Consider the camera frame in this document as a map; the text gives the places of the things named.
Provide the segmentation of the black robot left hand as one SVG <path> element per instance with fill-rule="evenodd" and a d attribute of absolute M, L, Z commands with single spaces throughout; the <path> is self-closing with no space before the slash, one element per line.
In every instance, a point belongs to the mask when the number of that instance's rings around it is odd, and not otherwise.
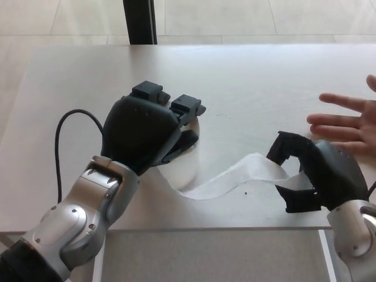
<path fill-rule="evenodd" d="M 103 125 L 101 154 L 140 176 L 195 145 L 198 133 L 184 126 L 205 111 L 200 99 L 181 95 L 171 100 L 161 85 L 146 80 L 112 106 Z"/>

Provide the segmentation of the bare person hand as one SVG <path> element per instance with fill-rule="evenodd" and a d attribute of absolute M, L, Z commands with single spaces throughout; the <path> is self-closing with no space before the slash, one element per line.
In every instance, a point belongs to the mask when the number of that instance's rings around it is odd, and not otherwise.
<path fill-rule="evenodd" d="M 375 100 L 322 93 L 321 102 L 358 112 L 359 116 L 315 113 L 306 121 L 310 132 L 359 156 L 375 157 Z"/>

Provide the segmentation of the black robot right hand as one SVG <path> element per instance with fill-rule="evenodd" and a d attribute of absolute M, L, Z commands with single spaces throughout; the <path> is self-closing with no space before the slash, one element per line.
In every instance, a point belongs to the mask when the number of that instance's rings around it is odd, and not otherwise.
<path fill-rule="evenodd" d="M 300 162 L 300 172 L 308 187 L 299 190 L 276 185 L 286 203 L 287 213 L 329 211 L 350 200 L 369 200 L 365 177 L 355 157 L 326 140 L 312 141 L 304 136 L 279 131 L 267 158 L 281 166 L 289 157 Z"/>

